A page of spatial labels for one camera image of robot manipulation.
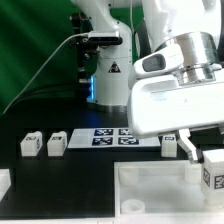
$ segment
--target black cable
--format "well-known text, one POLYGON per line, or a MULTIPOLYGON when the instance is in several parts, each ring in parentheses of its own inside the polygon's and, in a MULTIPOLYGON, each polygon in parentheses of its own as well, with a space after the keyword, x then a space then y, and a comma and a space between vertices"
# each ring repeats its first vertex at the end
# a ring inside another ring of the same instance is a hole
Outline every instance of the black cable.
POLYGON ((62 84, 49 84, 49 85, 44 85, 41 87, 36 87, 33 88, 29 91, 24 92, 15 102, 13 102, 13 104, 10 106, 9 109, 11 109, 12 107, 14 107, 18 102, 20 102, 21 100, 23 100, 24 98, 27 97, 31 97, 31 96, 35 96, 35 95, 39 95, 39 94, 49 94, 49 93, 61 93, 61 92, 72 92, 75 90, 83 90, 83 91, 88 91, 89 88, 72 88, 69 90, 57 90, 57 91, 45 91, 45 92, 38 92, 42 89, 46 89, 46 88, 53 88, 53 87, 60 87, 60 86, 68 86, 68 85, 73 85, 73 84, 79 84, 77 82, 71 82, 71 83, 62 83, 62 84))
POLYGON ((47 89, 47 88, 53 88, 53 87, 59 87, 59 86, 66 86, 66 85, 79 85, 78 82, 68 82, 68 83, 54 83, 54 84, 48 84, 48 85, 43 85, 43 86, 39 86, 39 87, 35 87, 32 88, 30 90, 27 90, 26 92, 24 92, 21 97, 23 97, 24 95, 27 95, 29 93, 33 93, 36 91, 40 91, 42 89, 47 89))
POLYGON ((7 112, 7 110, 13 105, 13 103, 20 98, 20 96, 27 90, 27 88, 31 85, 31 83, 36 79, 36 77, 41 73, 41 71, 45 68, 45 66, 51 61, 51 59, 57 54, 57 52, 70 40, 79 37, 79 36, 87 36, 88 33, 82 33, 78 35, 72 35, 68 37, 66 40, 64 40, 57 48, 56 50, 51 54, 51 56, 44 62, 44 64, 38 69, 38 71, 35 73, 35 75, 31 78, 31 80, 26 84, 26 86, 22 89, 22 91, 8 104, 8 106, 3 111, 3 114, 7 112))

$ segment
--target green wall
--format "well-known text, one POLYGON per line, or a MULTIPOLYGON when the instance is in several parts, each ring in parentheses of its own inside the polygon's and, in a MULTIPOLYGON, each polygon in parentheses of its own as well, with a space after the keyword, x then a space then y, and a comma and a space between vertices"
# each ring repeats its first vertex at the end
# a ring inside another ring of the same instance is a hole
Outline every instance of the green wall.
MULTIPOLYGON (((0 1, 0 114, 59 44, 73 34, 69 17, 77 11, 70 0, 0 1)), ((112 15, 129 24, 128 9, 113 9, 112 15)), ((134 15, 136 25, 142 18, 141 9, 135 9, 134 15)), ((63 48, 30 88, 75 81, 75 57, 74 49, 63 48)))

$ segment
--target white cube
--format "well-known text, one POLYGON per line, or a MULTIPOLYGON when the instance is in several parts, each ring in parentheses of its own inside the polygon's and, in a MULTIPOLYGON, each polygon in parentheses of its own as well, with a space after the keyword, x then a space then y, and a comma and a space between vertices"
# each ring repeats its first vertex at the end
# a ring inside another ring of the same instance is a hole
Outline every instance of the white cube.
POLYGON ((204 151, 201 190, 209 203, 224 202, 224 149, 204 151))
POLYGON ((174 134, 163 136, 161 156, 173 158, 177 157, 177 141, 176 136, 174 134))
POLYGON ((67 147, 67 134, 64 131, 53 133, 47 142, 48 156, 63 156, 67 147))
POLYGON ((36 131, 34 133, 28 133, 20 143, 22 156, 37 156, 42 145, 41 132, 36 131))

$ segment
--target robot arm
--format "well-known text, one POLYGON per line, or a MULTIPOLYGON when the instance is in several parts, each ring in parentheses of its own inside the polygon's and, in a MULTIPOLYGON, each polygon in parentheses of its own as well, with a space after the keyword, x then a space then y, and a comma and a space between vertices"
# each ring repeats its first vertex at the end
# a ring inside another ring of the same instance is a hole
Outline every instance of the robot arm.
POLYGON ((224 109, 214 110, 223 104, 224 93, 224 71, 217 53, 221 1, 71 1, 89 18, 96 32, 90 34, 93 40, 103 38, 105 32, 123 40, 119 46, 98 49, 89 102, 109 108, 127 105, 134 137, 175 133, 190 161, 202 162, 200 152, 188 140, 190 131, 224 123, 224 109), (143 7, 152 52, 133 66, 131 30, 110 15, 110 8, 131 3, 143 7))
POLYGON ((202 162, 200 151, 188 140, 190 131, 220 127, 224 121, 224 110, 215 110, 223 104, 224 93, 224 72, 217 54, 221 2, 142 2, 154 53, 138 60, 130 73, 131 133, 137 138, 174 133, 189 160, 202 162))

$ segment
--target black table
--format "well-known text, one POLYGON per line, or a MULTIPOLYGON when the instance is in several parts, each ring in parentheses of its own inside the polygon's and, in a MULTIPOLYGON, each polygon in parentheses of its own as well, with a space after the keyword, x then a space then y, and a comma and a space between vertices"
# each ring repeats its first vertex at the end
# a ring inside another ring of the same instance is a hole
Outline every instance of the black table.
MULTIPOLYGON (((54 132, 74 128, 127 127, 126 113, 88 109, 72 98, 22 101, 0 119, 0 168, 10 169, 12 185, 0 202, 0 219, 113 217, 114 162, 165 160, 160 148, 66 149, 50 158, 46 143, 54 132), (37 157, 21 156, 20 142, 41 131, 43 147, 37 157)), ((217 129, 195 132, 198 147, 223 148, 217 129)), ((187 159, 178 149, 177 159, 187 159)))

